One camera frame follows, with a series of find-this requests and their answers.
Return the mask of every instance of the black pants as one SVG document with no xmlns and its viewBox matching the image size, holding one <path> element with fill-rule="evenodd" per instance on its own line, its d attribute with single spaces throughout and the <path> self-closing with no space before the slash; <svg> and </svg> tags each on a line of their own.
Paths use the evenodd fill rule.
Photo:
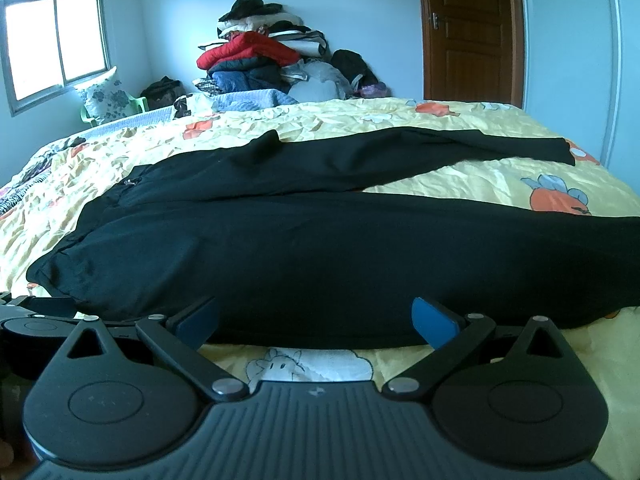
<svg viewBox="0 0 640 480">
<path fill-rule="evenodd" d="M 357 192 L 458 160 L 572 164 L 564 139 L 390 128 L 249 145 L 135 168 L 28 270 L 88 314 L 173 314 L 215 297 L 217 341 L 421 343 L 417 296 L 501 324 L 580 326 L 640 304 L 640 221 Z"/>
</svg>

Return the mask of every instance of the orange cartoon character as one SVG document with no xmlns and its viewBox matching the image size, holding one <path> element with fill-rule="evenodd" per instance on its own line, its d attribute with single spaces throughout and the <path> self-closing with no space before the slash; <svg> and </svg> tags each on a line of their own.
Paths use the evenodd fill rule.
<svg viewBox="0 0 640 480">
<path fill-rule="evenodd" d="M 184 140 L 196 139 L 203 132 L 206 132 L 213 126 L 213 121 L 198 121 L 197 123 L 191 123 L 187 125 L 182 138 Z"/>
<path fill-rule="evenodd" d="M 580 189 L 568 189 L 559 176 L 542 174 L 535 181 L 532 178 L 521 178 L 533 193 L 529 203 L 533 211 L 558 211 L 574 215 L 591 215 L 587 204 L 589 198 Z"/>
<path fill-rule="evenodd" d="M 435 115 L 436 117 L 444 117 L 446 115 L 453 115 L 455 117 L 458 117 L 460 115 L 457 112 L 452 112 L 451 108 L 449 108 L 449 105 L 435 103 L 433 101 L 417 105 L 417 107 L 415 107 L 415 111 L 421 114 Z"/>
<path fill-rule="evenodd" d="M 596 160 L 593 156 L 589 155 L 589 153 L 585 152 L 582 148 L 577 146 L 573 141 L 569 139 L 565 139 L 569 144 L 569 151 L 574 156 L 576 161 L 586 160 L 588 162 L 593 162 L 596 165 L 600 165 L 599 161 Z"/>
</svg>

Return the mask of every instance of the blue gripper pad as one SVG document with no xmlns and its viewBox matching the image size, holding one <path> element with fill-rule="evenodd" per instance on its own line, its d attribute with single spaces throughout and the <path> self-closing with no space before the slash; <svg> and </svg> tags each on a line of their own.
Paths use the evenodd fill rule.
<svg viewBox="0 0 640 480">
<path fill-rule="evenodd" d="M 462 317 L 444 306 L 415 298 L 411 309 L 414 328 L 434 350 L 443 347 L 465 327 Z"/>
</svg>

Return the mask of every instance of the door frame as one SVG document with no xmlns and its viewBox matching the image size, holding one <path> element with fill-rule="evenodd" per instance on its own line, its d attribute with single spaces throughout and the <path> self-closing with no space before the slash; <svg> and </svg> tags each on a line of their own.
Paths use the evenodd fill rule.
<svg viewBox="0 0 640 480">
<path fill-rule="evenodd" d="M 431 99 L 431 10 L 429 0 L 420 0 L 422 11 L 422 57 L 424 65 L 424 98 Z M 524 2 L 523 0 L 511 0 L 511 31 L 513 43 L 513 55 L 511 56 L 511 104 L 522 108 L 524 100 L 525 80 L 525 27 L 524 27 Z"/>
</svg>

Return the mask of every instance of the pillow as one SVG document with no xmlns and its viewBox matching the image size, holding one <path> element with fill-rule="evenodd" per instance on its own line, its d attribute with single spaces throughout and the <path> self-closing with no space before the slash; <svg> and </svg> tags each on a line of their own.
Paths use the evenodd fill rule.
<svg viewBox="0 0 640 480">
<path fill-rule="evenodd" d="M 129 96 L 122 89 L 116 69 L 117 67 L 113 67 L 95 79 L 74 87 L 89 115 L 98 124 L 110 123 L 138 113 L 136 105 L 129 101 Z"/>
</svg>

